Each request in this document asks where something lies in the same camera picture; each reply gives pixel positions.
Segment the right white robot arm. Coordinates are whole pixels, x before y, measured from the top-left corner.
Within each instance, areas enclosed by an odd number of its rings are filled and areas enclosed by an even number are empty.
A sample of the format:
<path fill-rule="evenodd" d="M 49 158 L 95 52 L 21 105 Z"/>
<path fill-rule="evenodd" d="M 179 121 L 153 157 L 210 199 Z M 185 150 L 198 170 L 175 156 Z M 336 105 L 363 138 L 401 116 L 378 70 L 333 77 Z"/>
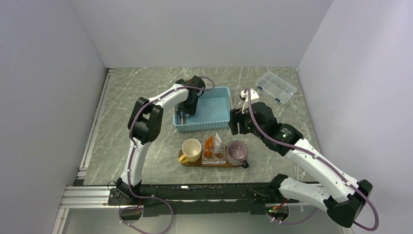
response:
<path fill-rule="evenodd" d="M 278 174 L 268 184 L 272 201 L 302 201 L 326 212 L 345 228 L 354 224 L 368 231 L 378 228 L 378 212 L 368 199 L 373 188 L 369 181 L 357 180 L 338 169 L 296 128 L 279 123 L 263 102 L 256 102 L 246 110 L 232 109 L 229 115 L 228 125 L 233 135 L 255 135 L 268 149 L 295 162 L 321 184 L 317 187 Z"/>

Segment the light blue plastic basket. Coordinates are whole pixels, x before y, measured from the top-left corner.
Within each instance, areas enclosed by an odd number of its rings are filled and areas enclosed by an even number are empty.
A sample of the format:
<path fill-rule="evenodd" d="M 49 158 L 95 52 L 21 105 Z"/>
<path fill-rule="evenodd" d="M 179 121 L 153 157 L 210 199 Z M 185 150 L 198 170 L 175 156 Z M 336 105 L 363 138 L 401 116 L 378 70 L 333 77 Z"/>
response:
<path fill-rule="evenodd" d="M 233 108 L 229 87 L 216 87 L 206 91 L 199 99 L 196 114 L 186 114 L 186 124 L 178 125 L 177 114 L 172 115 L 172 123 L 178 132 L 192 132 L 227 128 L 230 121 L 229 111 Z"/>

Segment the grey toothbrush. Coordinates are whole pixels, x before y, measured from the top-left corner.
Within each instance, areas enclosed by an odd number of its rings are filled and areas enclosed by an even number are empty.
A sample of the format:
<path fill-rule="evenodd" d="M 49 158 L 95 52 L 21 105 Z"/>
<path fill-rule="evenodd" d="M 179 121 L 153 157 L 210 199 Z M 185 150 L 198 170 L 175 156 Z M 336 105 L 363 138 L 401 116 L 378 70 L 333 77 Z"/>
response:
<path fill-rule="evenodd" d="M 186 114 L 184 112 L 178 112 L 177 117 L 178 117 L 178 120 L 177 120 L 178 125 L 186 124 Z"/>

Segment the orange capped toothpaste tube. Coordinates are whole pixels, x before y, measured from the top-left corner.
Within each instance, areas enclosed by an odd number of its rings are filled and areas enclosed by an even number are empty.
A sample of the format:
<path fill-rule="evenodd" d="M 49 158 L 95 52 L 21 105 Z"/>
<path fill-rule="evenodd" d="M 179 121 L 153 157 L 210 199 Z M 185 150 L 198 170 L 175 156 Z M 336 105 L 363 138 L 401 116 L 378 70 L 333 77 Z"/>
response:
<path fill-rule="evenodd" d="M 213 135 L 211 135 L 204 144 L 204 157 L 211 158 L 213 154 Z"/>

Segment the yellow ceramic mug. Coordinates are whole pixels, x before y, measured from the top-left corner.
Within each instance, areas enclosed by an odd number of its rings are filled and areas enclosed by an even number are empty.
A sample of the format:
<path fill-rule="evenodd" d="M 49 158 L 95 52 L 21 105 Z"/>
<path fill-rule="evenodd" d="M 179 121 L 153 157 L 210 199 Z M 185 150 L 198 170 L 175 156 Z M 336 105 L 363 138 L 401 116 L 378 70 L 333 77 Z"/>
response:
<path fill-rule="evenodd" d="M 196 162 L 202 153 L 202 145 L 199 140 L 187 139 L 181 147 L 182 153 L 178 158 L 180 164 Z"/>

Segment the brown wooden oval tray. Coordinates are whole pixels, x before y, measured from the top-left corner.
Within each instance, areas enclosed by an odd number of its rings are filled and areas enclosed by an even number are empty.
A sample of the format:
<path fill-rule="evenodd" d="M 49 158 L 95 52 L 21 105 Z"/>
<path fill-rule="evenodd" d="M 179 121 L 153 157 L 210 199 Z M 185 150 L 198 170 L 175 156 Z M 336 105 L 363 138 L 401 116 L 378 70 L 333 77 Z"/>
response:
<path fill-rule="evenodd" d="M 182 163 L 182 165 L 186 167 L 218 167 L 218 168 L 238 168 L 240 167 L 240 166 L 233 166 L 229 164 L 228 162 L 224 164 L 205 164 L 203 163 L 203 153 L 201 153 L 201 156 L 197 161 Z"/>

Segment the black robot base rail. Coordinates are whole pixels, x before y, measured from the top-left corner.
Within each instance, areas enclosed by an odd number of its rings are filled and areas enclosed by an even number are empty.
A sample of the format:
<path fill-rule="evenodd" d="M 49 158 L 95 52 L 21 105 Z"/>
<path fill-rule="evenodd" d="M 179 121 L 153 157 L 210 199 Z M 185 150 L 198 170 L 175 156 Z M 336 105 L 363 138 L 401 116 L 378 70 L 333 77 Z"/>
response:
<path fill-rule="evenodd" d="M 286 200 L 269 189 L 268 183 L 143 184 L 138 197 L 111 188 L 110 206 L 139 206 L 144 217 L 249 213 L 264 215 L 273 207 L 285 208 Z"/>

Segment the clear acrylic toothbrush holder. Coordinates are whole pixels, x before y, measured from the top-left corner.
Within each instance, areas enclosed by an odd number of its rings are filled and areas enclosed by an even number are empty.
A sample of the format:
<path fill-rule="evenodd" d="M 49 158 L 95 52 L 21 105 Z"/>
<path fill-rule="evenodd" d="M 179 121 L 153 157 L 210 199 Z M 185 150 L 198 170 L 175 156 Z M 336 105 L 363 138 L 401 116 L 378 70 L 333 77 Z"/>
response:
<path fill-rule="evenodd" d="M 211 158 L 205 158 L 204 157 L 204 144 L 206 141 L 202 142 L 202 153 L 203 153 L 203 163 L 205 164 L 224 164 L 227 162 L 226 160 L 226 151 L 225 151 L 225 146 L 223 145 L 221 153 L 220 154 L 212 154 Z"/>

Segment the purple ceramic mug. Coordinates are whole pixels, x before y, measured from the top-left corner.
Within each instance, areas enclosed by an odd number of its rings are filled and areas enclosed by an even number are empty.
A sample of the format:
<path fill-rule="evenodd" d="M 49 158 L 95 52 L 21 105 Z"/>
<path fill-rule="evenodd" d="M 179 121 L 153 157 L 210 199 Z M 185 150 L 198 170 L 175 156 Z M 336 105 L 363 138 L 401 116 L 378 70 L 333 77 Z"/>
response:
<path fill-rule="evenodd" d="M 247 155 L 248 147 L 242 141 L 234 140 L 230 142 L 226 148 L 226 160 L 232 166 L 248 168 Z"/>

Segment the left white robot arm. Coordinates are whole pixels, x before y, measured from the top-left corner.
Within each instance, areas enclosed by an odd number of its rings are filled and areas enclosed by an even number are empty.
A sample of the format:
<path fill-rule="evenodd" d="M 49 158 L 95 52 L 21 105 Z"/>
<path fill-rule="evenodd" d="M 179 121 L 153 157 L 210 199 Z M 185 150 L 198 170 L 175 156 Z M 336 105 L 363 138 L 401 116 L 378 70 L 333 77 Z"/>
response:
<path fill-rule="evenodd" d="M 142 171 L 149 147 L 160 134 L 164 112 L 171 108 L 181 115 L 194 116 L 198 99 L 208 90 L 204 77 L 180 79 L 161 94 L 146 99 L 140 97 L 128 122 L 130 149 L 127 164 L 116 189 L 125 203 L 135 204 L 140 195 Z"/>

